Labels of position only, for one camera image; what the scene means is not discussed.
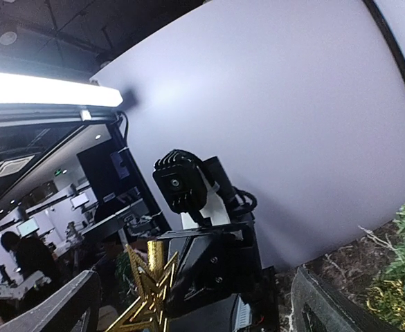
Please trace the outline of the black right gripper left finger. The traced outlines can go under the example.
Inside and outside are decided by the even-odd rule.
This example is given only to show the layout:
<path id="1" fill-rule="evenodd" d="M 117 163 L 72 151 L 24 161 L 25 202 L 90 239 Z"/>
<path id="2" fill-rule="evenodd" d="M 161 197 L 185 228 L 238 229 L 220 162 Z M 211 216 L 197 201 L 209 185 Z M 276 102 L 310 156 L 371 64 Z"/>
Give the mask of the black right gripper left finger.
<path id="1" fill-rule="evenodd" d="M 96 331 L 101 284 L 84 270 L 38 306 L 0 326 L 0 331 Z"/>

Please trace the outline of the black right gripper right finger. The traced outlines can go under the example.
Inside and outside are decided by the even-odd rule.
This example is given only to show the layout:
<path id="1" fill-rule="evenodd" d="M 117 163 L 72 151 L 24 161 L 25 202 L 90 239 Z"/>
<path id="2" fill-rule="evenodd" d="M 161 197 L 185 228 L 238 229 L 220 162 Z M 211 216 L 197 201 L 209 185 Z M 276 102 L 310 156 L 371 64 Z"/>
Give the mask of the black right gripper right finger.
<path id="1" fill-rule="evenodd" d="M 291 285 L 297 331 L 383 332 L 398 328 L 357 306 L 306 268 L 300 267 Z"/>

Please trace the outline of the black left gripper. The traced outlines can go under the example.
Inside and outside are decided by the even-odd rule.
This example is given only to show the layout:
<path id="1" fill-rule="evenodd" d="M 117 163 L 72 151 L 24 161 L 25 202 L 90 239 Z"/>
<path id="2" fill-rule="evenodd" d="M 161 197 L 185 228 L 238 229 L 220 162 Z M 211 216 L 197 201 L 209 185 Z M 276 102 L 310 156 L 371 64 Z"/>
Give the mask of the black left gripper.
<path id="1" fill-rule="evenodd" d="M 164 302 L 167 315 L 186 315 L 258 287 L 263 272 L 254 225 L 244 221 L 169 231 L 157 239 L 168 259 L 178 259 Z"/>

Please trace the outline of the gold star tree topper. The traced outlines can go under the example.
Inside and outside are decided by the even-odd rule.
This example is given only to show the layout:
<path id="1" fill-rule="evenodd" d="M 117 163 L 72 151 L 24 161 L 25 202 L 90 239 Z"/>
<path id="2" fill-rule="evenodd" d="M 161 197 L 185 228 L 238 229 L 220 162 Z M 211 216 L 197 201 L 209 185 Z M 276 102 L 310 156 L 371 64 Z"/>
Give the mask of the gold star tree topper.
<path id="1" fill-rule="evenodd" d="M 173 286 L 178 265 L 178 254 L 165 260 L 165 245 L 148 241 L 147 259 L 143 260 L 127 245 L 132 274 L 138 297 L 107 329 L 108 331 L 168 331 L 169 318 L 165 301 Z"/>

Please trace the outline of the person in background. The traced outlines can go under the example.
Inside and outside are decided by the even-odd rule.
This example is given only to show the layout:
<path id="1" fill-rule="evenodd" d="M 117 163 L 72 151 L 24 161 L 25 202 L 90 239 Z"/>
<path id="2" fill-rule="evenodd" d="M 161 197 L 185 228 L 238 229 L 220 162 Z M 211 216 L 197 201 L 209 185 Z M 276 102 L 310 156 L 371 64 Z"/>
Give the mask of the person in background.
<path id="1" fill-rule="evenodd" d="M 1 235 L 1 245 L 6 252 L 11 252 L 20 274 L 24 280 L 33 273 L 40 271 L 51 283 L 45 284 L 39 290 L 29 291 L 21 305 L 21 311 L 27 311 L 41 304 L 45 299 L 56 293 L 62 286 L 62 275 L 49 248 L 36 237 L 20 237 L 14 232 L 7 231 Z"/>

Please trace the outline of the bright ceiling light panel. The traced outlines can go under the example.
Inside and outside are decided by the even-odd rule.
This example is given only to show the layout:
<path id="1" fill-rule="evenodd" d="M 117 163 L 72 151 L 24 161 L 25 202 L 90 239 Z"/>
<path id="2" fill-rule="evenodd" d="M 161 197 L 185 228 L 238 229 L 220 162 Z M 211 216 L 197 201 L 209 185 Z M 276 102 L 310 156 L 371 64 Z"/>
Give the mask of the bright ceiling light panel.
<path id="1" fill-rule="evenodd" d="M 92 84 L 0 73 L 0 104 L 60 104 L 117 107 L 120 92 Z"/>

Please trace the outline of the left black frame post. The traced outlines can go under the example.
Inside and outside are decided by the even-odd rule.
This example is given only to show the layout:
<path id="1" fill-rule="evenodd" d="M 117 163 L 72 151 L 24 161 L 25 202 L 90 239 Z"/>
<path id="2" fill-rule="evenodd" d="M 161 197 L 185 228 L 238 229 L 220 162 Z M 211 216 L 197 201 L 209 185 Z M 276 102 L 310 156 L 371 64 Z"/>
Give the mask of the left black frame post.
<path id="1" fill-rule="evenodd" d="M 384 41 L 386 42 L 390 53 L 395 60 L 405 86 L 405 57 L 388 22 L 386 21 L 385 16 L 382 14 L 378 5 L 373 0 L 362 0 L 362 2 L 370 13 L 374 22 L 376 23 L 380 33 L 382 34 Z"/>

